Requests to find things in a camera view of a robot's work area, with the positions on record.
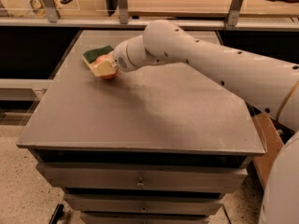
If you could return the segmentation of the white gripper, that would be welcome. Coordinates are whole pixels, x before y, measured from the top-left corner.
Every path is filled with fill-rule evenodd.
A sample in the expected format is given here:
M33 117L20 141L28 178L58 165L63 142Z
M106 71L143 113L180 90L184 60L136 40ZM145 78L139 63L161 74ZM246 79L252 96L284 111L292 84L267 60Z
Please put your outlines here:
M121 42L113 51L107 54L107 58L115 60L117 66L123 72L135 71L137 67L130 61L127 53L128 42ZM92 68L93 74L96 77L111 77L117 74L117 68L110 60L96 62Z

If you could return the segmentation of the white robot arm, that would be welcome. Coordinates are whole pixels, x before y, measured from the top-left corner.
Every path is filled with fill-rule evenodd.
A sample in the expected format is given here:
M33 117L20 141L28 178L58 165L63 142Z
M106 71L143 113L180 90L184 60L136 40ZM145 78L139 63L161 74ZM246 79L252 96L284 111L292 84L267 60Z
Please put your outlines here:
M258 224L299 222L298 66L240 49L208 43L171 21L152 21L142 35L96 58L97 77L113 77L145 66L185 63L295 132L271 167Z

